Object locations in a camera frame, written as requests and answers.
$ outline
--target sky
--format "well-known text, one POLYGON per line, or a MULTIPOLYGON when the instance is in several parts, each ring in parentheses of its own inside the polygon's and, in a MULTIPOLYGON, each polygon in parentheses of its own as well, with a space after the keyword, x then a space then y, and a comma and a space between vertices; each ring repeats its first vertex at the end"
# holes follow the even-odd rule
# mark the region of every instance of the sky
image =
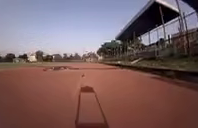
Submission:
MULTIPOLYGON (((0 0, 0 53, 96 51, 114 39, 148 1, 0 0)), ((164 1, 175 6, 175 0, 164 1)))

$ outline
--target grass field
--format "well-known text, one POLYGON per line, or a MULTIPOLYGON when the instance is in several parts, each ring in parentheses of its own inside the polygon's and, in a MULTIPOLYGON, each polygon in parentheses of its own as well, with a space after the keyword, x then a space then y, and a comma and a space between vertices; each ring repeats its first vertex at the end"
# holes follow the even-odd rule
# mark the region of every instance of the grass field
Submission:
POLYGON ((0 70, 2 69, 12 69, 20 67, 38 67, 38 66, 60 66, 68 65, 70 63, 84 63, 84 62, 43 62, 43 63, 0 63, 0 70))
POLYGON ((138 66, 148 66, 157 68, 171 68, 177 70, 198 71, 198 57, 178 58, 178 59, 160 59, 160 60, 142 60, 136 63, 138 66))

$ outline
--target red track surface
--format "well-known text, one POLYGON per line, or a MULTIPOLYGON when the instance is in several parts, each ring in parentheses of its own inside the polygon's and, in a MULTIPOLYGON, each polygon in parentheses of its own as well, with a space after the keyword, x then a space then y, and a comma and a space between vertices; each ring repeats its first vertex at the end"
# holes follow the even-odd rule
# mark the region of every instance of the red track surface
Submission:
POLYGON ((82 69, 0 71, 0 128, 74 128, 81 84, 94 87, 110 128, 198 128, 198 91, 141 72, 66 65, 82 69))

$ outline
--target building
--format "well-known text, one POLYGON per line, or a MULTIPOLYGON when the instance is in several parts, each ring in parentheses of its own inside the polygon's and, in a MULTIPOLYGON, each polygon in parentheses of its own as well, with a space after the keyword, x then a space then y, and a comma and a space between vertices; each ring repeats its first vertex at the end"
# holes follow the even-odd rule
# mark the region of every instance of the building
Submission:
POLYGON ((29 62, 37 62, 36 54, 32 53, 28 56, 28 61, 29 62))

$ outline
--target fence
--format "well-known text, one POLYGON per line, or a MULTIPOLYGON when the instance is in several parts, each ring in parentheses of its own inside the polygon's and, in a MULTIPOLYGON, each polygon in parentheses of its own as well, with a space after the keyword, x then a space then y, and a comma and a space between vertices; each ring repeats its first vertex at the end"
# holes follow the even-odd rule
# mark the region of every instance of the fence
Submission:
POLYGON ((144 48, 136 47, 137 42, 127 43, 124 54, 115 52, 116 58, 152 58, 188 56, 198 54, 198 13, 183 14, 166 25, 139 37, 144 48))

